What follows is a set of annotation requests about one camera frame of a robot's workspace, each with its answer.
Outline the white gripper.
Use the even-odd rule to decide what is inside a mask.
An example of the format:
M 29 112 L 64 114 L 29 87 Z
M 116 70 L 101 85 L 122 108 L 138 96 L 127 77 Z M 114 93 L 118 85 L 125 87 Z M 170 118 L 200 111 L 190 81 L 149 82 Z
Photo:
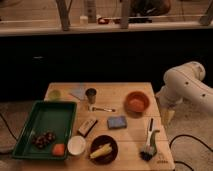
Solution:
M 175 115 L 175 110 L 171 107 L 161 108 L 161 118 L 164 128 L 167 128 Z

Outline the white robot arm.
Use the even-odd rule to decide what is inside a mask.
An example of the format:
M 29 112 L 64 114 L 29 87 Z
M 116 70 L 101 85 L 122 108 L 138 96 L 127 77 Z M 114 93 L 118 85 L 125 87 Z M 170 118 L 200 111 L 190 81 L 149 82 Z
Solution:
M 202 82 L 206 71 L 196 61 L 168 69 L 163 76 L 164 85 L 156 93 L 161 122 L 167 127 L 175 114 L 174 107 L 184 99 L 191 101 L 202 110 L 213 114 L 213 88 Z

